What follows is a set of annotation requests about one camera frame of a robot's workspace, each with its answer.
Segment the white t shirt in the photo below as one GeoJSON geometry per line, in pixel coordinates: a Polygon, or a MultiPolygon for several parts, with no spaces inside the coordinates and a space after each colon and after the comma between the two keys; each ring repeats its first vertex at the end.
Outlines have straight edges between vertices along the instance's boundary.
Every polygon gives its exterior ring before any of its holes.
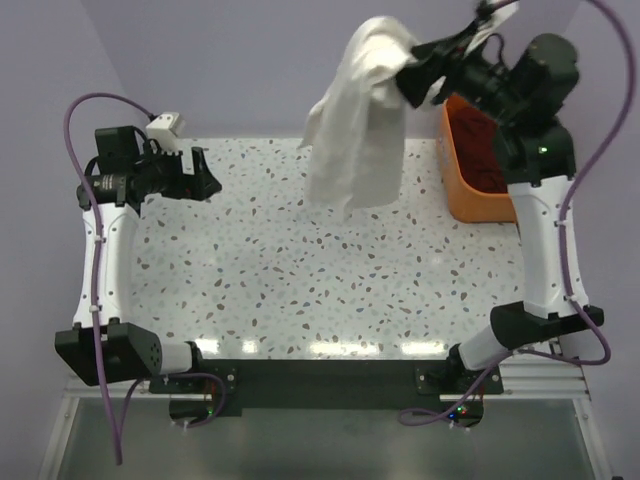
{"type": "Polygon", "coordinates": [[[395,76],[417,43],[396,18],[366,20],[348,41],[335,77],[311,108],[302,147],[310,148],[306,199],[347,219],[400,194],[406,101],[395,76]]]}

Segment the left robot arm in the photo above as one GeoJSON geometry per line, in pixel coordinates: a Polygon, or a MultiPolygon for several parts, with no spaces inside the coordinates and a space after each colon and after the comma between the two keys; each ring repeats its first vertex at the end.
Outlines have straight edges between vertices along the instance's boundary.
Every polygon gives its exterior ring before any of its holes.
{"type": "Polygon", "coordinates": [[[86,238],[81,294],[55,350],[88,386],[187,372],[198,358],[193,342],[164,343],[134,320],[133,243],[148,196],[206,201],[222,185],[204,149],[179,149],[169,131],[101,128],[95,141],[97,155],[77,188],[86,238]]]}

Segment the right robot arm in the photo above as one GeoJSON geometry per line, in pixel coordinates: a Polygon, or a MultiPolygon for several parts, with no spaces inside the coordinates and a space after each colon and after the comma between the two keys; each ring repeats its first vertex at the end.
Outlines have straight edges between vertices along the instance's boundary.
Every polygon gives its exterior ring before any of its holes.
{"type": "Polygon", "coordinates": [[[414,108],[442,85],[432,104],[456,94],[497,125],[493,151],[514,206],[524,260],[524,298],[495,306],[488,327],[454,345],[437,385],[478,377],[515,351],[600,327],[604,312],[578,283],[571,188],[577,184],[574,143],[557,118],[579,80],[578,53],[565,38],[535,37],[513,67],[492,64],[474,45],[476,29],[413,46],[413,62],[395,76],[414,108]]]}

